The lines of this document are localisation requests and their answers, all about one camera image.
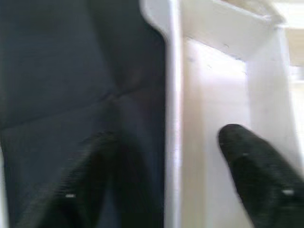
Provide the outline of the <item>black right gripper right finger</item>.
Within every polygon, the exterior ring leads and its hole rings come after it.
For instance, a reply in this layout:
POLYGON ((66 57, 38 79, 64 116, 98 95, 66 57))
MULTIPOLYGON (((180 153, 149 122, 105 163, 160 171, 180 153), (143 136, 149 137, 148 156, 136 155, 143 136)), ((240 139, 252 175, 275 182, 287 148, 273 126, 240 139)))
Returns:
POLYGON ((218 143, 254 227, 304 226, 304 180, 270 143, 239 124, 222 127, 218 143))

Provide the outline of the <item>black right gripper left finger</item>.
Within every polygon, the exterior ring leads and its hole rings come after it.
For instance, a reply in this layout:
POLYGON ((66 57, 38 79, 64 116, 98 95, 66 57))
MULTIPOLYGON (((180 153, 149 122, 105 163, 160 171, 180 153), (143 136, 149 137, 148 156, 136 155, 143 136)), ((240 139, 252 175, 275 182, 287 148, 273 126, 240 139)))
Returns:
POLYGON ((18 228, 94 228, 119 147, 115 133, 98 133, 84 141, 78 157, 47 185, 25 210, 18 228))

